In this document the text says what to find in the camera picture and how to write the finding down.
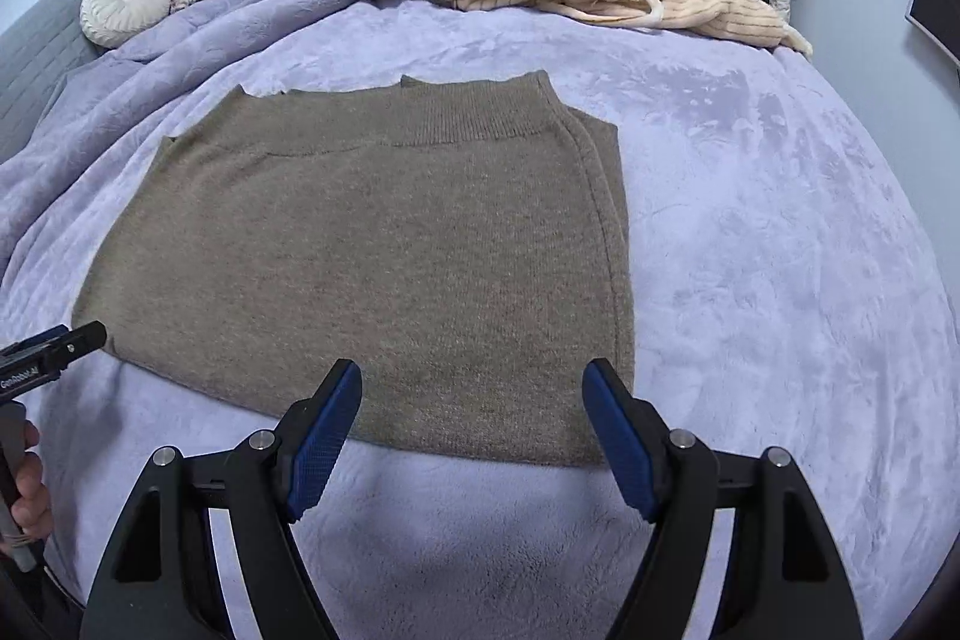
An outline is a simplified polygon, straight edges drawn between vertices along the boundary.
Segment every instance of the finger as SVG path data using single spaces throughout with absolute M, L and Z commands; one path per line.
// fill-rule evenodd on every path
M 35 523 L 23 528 L 23 533 L 30 535 L 30 537 L 35 540 L 45 540 L 53 533 L 53 530 L 54 514 L 51 513 L 50 509 L 46 509 L 40 514 L 40 518 L 37 518 Z
M 40 445 L 40 430 L 37 429 L 31 421 L 27 421 L 24 425 L 23 437 L 27 442 L 28 448 L 35 448 L 37 445 Z
M 36 453 L 26 453 L 16 471 L 16 490 L 24 499 L 32 499 L 40 491 L 43 480 L 43 462 Z
M 10 514 L 20 528 L 28 528 L 35 525 L 48 509 L 50 509 L 50 490 L 42 485 L 32 499 L 20 497 L 15 501 Z

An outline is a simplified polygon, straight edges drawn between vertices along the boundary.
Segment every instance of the gray headboard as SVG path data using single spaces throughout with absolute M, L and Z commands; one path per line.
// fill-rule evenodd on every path
M 0 163 L 30 140 L 61 77 L 101 52 L 80 30 L 80 0 L 39 0 L 0 34 Z

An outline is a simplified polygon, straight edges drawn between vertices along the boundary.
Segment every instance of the bedspread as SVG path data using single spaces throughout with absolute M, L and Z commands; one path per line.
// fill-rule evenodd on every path
M 68 321 L 161 139 L 233 86 L 270 95 L 539 68 L 563 102 L 619 127 L 635 393 L 714 448 L 794 453 L 867 637 L 885 640 L 960 527 L 960 351 L 904 193 L 798 53 L 528 9 L 201 1 L 75 73 L 0 165 L 0 342 Z M 24 400 L 44 437 L 51 562 L 80 595 L 152 450 L 232 448 L 270 425 L 104 354 Z M 715 527 L 691 638 L 709 633 L 730 521 Z M 257 637 L 219 513 L 215 530 L 237 636 Z M 648 534 L 603 469 L 355 441 L 295 528 L 331 621 L 357 638 L 601 638 Z

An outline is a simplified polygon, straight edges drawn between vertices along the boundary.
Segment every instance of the round white pillow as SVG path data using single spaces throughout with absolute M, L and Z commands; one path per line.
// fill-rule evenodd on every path
M 83 0 L 80 28 L 93 44 L 120 47 L 170 14 L 170 0 Z

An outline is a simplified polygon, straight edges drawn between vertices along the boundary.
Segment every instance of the metal screw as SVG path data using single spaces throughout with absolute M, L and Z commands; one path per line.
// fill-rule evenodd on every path
M 686 429 L 673 429 L 670 432 L 670 441 L 680 450 L 686 450 L 697 444 L 697 437 L 693 432 L 688 432 Z
M 793 459 L 790 458 L 790 453 L 784 451 L 783 448 L 771 448 L 769 451 L 767 451 L 767 458 L 769 458 L 770 461 L 773 461 L 774 465 L 779 467 L 785 467 L 787 464 L 793 461 Z
M 162 448 L 157 448 L 157 450 L 154 451 L 154 463 L 158 467 L 165 467 L 171 461 L 174 461 L 175 458 L 176 451 L 169 445 L 164 445 Z
M 259 432 L 251 434 L 247 442 L 254 451 L 265 451 L 274 444 L 275 439 L 277 438 L 274 437 L 274 433 L 270 429 L 261 429 Z

